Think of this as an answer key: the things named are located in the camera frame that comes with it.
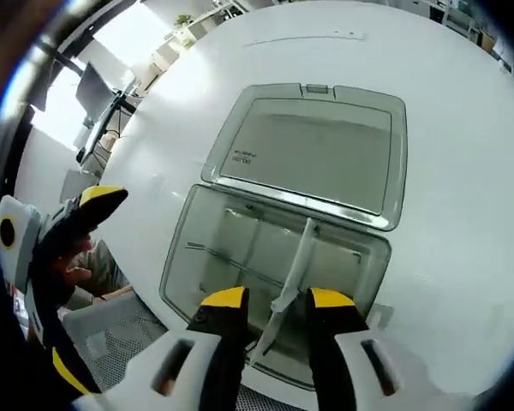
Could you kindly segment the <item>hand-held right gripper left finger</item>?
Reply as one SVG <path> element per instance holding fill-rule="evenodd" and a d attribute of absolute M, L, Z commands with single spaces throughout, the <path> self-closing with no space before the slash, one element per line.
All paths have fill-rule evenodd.
<path fill-rule="evenodd" d="M 245 367 L 249 290 L 207 296 L 183 330 L 166 331 L 132 358 L 111 389 L 76 410 L 233 410 Z"/>

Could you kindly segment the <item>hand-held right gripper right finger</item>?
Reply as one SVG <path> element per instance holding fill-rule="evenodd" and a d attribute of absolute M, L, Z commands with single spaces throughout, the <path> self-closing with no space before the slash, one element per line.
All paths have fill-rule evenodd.
<path fill-rule="evenodd" d="M 308 360 L 320 410 L 417 410 L 416 357 L 369 329 L 335 290 L 306 293 Z"/>

